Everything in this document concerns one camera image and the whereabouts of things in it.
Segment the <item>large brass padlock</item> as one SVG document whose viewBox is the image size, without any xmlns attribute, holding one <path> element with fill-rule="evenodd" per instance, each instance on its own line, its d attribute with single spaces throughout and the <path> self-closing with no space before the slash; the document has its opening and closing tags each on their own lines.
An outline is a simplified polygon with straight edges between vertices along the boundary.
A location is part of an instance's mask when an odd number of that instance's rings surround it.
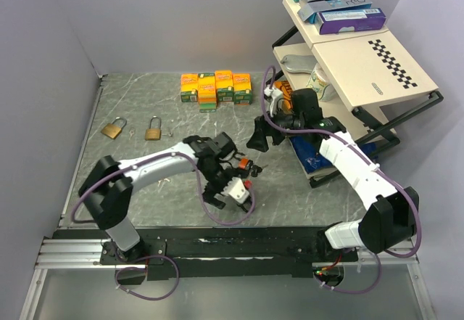
<svg viewBox="0 0 464 320">
<path fill-rule="evenodd" d="M 162 119 L 158 116 L 152 116 L 149 119 L 148 128 L 145 131 L 144 139 L 146 141 L 158 141 L 162 135 Z"/>
</svg>

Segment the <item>silver key ring keys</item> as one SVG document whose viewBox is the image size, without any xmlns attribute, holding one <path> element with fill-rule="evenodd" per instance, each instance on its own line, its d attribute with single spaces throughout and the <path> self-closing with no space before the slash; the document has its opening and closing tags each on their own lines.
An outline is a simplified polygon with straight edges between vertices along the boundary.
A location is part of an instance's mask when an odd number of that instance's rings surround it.
<svg viewBox="0 0 464 320">
<path fill-rule="evenodd" d="M 166 130 L 166 132 L 164 132 L 162 135 L 163 135 L 163 136 L 167 136 L 167 137 L 173 137 L 173 132 L 172 132 L 171 129 L 168 129 L 168 130 Z"/>
</svg>

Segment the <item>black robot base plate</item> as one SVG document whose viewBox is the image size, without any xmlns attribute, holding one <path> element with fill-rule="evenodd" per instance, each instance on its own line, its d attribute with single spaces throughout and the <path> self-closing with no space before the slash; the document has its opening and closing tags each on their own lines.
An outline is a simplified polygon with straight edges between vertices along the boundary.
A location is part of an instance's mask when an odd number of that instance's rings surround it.
<svg viewBox="0 0 464 320">
<path fill-rule="evenodd" d="M 97 229 L 58 229 L 53 239 L 84 243 L 96 240 L 97 265 L 114 266 L 123 286 L 143 280 L 165 281 L 176 276 L 280 276 L 312 278 L 319 266 L 338 271 L 343 263 L 360 261 L 361 248 L 332 248 L 320 226 L 252 228 L 165 227 L 139 229 L 141 247 L 117 251 Z"/>
</svg>

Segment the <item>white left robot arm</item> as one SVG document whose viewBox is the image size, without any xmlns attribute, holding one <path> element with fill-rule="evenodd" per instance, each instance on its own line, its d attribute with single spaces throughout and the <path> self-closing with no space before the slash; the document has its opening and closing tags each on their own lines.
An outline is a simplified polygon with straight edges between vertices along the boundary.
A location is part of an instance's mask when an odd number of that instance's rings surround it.
<svg viewBox="0 0 464 320">
<path fill-rule="evenodd" d="M 151 155 L 116 161 L 103 157 L 79 190 L 79 205 L 85 205 L 91 222 L 104 231 L 116 246 L 116 253 L 126 262 L 135 263 L 144 255 L 145 244 L 128 217 L 133 194 L 162 179 L 194 172 L 206 185 L 199 188 L 202 205 L 222 209 L 218 195 L 230 197 L 238 206 L 250 198 L 240 168 L 228 165 L 237 148 L 221 133 L 214 138 L 188 136 L 174 146 Z"/>
</svg>

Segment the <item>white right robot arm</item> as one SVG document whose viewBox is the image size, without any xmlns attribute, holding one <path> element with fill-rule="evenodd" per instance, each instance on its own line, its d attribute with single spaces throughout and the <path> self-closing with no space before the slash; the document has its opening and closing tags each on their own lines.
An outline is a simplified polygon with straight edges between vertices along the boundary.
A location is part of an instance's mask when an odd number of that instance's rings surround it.
<svg viewBox="0 0 464 320">
<path fill-rule="evenodd" d="M 254 133 L 247 147 L 267 152 L 268 141 L 280 144 L 287 136 L 299 135 L 311 143 L 345 178 L 361 199 L 366 213 L 360 220 L 335 223 L 323 231 L 316 244 L 323 260 L 334 260 L 342 249 L 365 247 L 372 253 L 392 254 L 392 247 L 416 238 L 412 256 L 422 241 L 418 196 L 385 175 L 356 144 L 335 117 L 324 117 L 312 89 L 291 94 L 291 109 L 283 110 L 283 92 L 265 85 L 260 94 L 262 116 L 254 120 Z"/>
</svg>

